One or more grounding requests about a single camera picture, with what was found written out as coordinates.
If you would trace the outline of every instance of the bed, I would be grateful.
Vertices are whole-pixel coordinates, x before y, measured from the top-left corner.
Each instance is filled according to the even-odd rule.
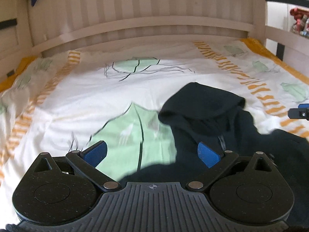
[[[0,52],[3,74],[20,71],[0,91],[0,228],[18,223],[12,194],[39,153],[84,150],[132,104],[159,111],[190,82],[244,97],[261,134],[309,140],[309,122],[287,116],[309,103],[309,78],[264,47],[308,55],[308,40],[266,26],[265,0],[16,1],[18,45]]]

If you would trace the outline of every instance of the wooden bed frame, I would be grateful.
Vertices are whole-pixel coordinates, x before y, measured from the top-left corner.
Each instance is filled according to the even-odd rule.
[[[27,10],[27,2],[25,0],[17,0],[17,36],[18,46],[8,50],[6,53],[0,53],[0,77],[13,68],[16,68],[20,59],[27,55],[42,55],[42,53],[61,46],[65,43],[70,43],[75,40],[95,36],[101,33],[140,28],[147,26],[175,26],[175,25],[190,25],[190,26],[209,26],[225,29],[232,29],[246,32],[246,36],[258,39],[262,44],[265,44],[266,39],[277,41],[293,50],[309,56],[309,40],[291,32],[283,31],[266,25],[267,21],[267,2],[266,0],[252,0],[253,7],[253,23],[245,23],[233,20],[224,20],[219,18],[200,17],[200,16],[148,16],[128,18],[122,20],[114,20],[84,27],[79,30],[61,34],[57,37],[48,39],[39,44],[32,46],[31,30],[29,27],[29,11]],[[192,35],[192,34],[172,34],[172,35],[154,35],[135,38],[127,38],[121,40],[108,41],[99,44],[90,44],[85,47],[78,48],[81,51],[111,51],[121,48],[127,44],[145,44],[153,42],[167,41],[205,41],[224,43],[232,40],[237,40],[236,37],[219,36],[219,35]]]

